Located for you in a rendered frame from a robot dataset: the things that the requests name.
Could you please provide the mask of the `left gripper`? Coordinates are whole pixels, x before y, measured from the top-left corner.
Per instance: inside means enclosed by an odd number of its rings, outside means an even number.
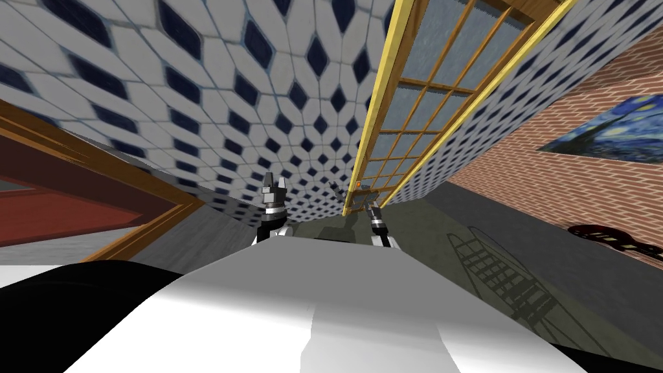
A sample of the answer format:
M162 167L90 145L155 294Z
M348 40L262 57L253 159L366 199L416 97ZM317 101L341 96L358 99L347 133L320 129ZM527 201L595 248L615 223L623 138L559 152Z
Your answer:
M283 207L287 196L286 180L279 177L278 186L274 186L273 173L267 172L264 177L262 193L265 208Z

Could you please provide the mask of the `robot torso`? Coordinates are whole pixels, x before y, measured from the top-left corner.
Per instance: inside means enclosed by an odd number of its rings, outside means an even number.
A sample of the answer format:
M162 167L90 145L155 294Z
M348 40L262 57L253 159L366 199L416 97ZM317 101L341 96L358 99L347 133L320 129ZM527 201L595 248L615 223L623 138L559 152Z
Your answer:
M586 373L393 247L275 236L148 297L65 373Z

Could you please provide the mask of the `yellow-framed glass door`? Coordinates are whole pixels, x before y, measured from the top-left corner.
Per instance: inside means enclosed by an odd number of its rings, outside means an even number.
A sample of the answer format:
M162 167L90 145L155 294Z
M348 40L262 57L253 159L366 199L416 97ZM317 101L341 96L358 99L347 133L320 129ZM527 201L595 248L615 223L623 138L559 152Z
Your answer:
M396 0L343 214L384 207L576 0Z

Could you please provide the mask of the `dark red guitar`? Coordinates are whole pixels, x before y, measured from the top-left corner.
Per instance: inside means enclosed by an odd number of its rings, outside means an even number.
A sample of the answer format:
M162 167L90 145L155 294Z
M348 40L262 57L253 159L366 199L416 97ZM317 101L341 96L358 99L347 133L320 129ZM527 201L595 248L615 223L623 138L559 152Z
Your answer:
M569 233L593 242L604 243L617 251L634 251L663 262L663 248L636 240L630 234L604 225L573 225Z

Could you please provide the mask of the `blue swirl painting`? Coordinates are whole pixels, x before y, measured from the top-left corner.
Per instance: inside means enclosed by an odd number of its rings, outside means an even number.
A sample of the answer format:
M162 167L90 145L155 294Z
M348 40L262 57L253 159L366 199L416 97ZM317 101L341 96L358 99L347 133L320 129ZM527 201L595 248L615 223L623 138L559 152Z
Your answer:
M628 98L538 151L663 164L663 95Z

